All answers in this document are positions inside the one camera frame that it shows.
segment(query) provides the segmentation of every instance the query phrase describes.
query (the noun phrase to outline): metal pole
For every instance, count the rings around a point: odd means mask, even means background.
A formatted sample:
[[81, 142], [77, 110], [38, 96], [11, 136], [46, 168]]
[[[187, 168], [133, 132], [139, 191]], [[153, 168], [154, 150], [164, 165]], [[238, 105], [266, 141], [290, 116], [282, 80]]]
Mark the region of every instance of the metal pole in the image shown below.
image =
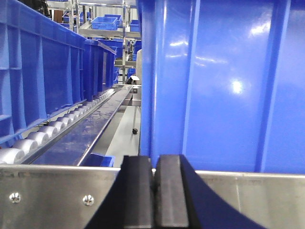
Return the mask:
[[80, 12], [78, 8], [78, 2], [75, 0], [75, 11], [76, 11], [76, 33], [79, 33], [80, 28]]
[[126, 82], [126, 0], [123, 0], [123, 60], [122, 60], [122, 80], [123, 84]]
[[[84, 15], [86, 15], [87, 13], [86, 13], [86, 7], [85, 6], [82, 6], [82, 14], [83, 14], [83, 16]], [[87, 22], [87, 17], [83, 17], [84, 18], [84, 23], [86, 23]]]
[[73, 0], [69, 0], [69, 26], [70, 26], [70, 30], [74, 30], [74, 18], [73, 18]]

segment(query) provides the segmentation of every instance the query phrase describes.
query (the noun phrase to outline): gray floor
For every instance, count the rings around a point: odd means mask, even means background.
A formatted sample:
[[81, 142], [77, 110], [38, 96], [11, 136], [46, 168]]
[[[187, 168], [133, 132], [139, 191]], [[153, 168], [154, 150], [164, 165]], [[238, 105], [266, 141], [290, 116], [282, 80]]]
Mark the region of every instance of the gray floor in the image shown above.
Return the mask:
[[121, 166], [124, 155], [138, 155], [140, 132], [136, 135], [132, 133], [135, 109], [135, 128], [140, 130], [139, 107], [122, 106], [93, 149], [93, 152], [98, 154], [115, 156], [114, 167]]

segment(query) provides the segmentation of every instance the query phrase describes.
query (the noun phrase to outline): stainless steel panel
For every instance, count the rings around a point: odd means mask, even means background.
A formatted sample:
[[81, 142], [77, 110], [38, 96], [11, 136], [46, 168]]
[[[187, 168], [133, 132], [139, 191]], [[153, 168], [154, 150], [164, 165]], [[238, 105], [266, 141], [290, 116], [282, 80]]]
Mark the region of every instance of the stainless steel panel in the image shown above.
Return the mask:
[[[83, 229], [107, 195], [119, 169], [0, 165], [0, 228]], [[20, 203], [9, 196], [18, 192]], [[94, 204], [83, 203], [85, 195]]]
[[305, 176], [197, 171], [222, 199], [268, 229], [305, 228]]
[[47, 1], [50, 10], [68, 10], [71, 2], [69, 1]]

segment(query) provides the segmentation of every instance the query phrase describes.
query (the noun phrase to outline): black wheel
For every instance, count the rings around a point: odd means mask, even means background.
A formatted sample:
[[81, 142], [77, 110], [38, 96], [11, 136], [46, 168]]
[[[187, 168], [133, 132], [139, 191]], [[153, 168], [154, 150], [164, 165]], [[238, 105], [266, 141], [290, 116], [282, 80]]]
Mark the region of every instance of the black wheel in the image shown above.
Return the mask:
[[132, 133], [134, 134], [134, 135], [136, 135], [137, 133], [138, 133], [138, 129], [132, 129]]

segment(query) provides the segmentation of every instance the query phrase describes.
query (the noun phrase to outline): screw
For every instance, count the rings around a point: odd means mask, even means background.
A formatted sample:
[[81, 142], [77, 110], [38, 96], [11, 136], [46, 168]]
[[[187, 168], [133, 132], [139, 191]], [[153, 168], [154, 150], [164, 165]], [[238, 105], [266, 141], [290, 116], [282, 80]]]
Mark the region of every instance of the screw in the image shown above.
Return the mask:
[[18, 192], [13, 192], [12, 194], [10, 194], [10, 202], [14, 203], [14, 204], [18, 204], [21, 201], [21, 196]]
[[92, 206], [94, 204], [94, 197], [91, 195], [85, 195], [82, 199], [84, 205], [86, 206]]

